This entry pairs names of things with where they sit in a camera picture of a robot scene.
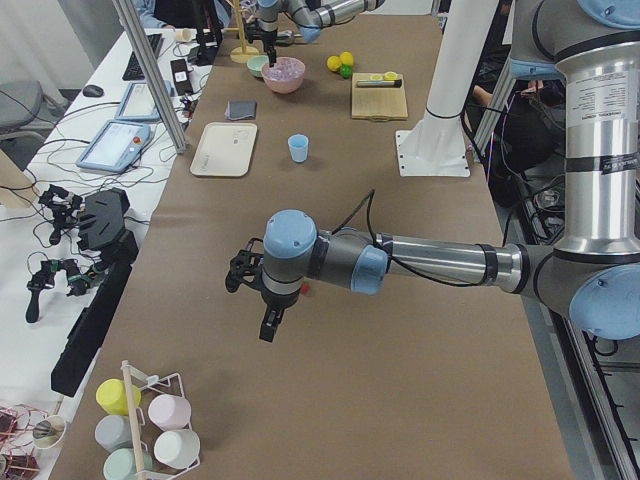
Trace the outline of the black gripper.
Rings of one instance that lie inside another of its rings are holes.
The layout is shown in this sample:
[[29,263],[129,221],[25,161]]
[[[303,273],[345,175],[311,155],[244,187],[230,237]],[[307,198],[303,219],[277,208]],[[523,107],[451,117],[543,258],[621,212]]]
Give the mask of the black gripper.
[[263,253],[253,252],[255,242],[263,240],[252,237],[244,249],[240,249],[230,260],[229,271],[225,278],[225,287],[229,293],[235,293],[241,285],[258,291],[266,304],[266,311],[259,331],[259,339],[273,342],[284,312],[293,306],[299,297],[299,288],[292,293],[276,293],[274,289],[265,285],[262,279]]
[[253,21],[246,24],[246,39],[249,43],[257,40],[261,41],[263,48],[267,49],[269,66],[273,67],[275,65],[277,61],[277,52],[275,49],[277,30],[265,30],[259,25],[258,21]]

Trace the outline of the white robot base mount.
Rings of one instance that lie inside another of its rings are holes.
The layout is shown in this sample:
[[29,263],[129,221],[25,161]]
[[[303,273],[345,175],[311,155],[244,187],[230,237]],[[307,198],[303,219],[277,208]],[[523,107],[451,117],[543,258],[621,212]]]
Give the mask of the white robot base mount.
[[468,177],[463,112],[498,3],[453,1],[444,28],[423,118],[396,132],[403,177]]

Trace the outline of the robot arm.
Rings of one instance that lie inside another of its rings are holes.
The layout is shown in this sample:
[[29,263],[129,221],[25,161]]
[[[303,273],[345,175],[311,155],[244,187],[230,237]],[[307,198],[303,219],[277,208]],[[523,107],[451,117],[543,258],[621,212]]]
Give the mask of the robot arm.
[[231,260],[228,291],[246,285],[272,341],[305,279],[375,294],[389,273],[454,287],[496,286],[538,300],[579,329],[622,340],[639,333],[639,5],[635,1],[520,1],[512,72],[566,82],[565,223],[553,245],[460,244],[323,231],[298,210],[267,222],[261,252]]
[[329,1],[321,5],[319,1],[258,1],[256,18],[244,27],[247,40],[260,40],[263,50],[274,66],[277,60],[276,40],[278,19],[285,14],[297,26],[307,42],[316,40],[321,30],[350,21],[363,12],[374,11],[385,3],[384,0]]

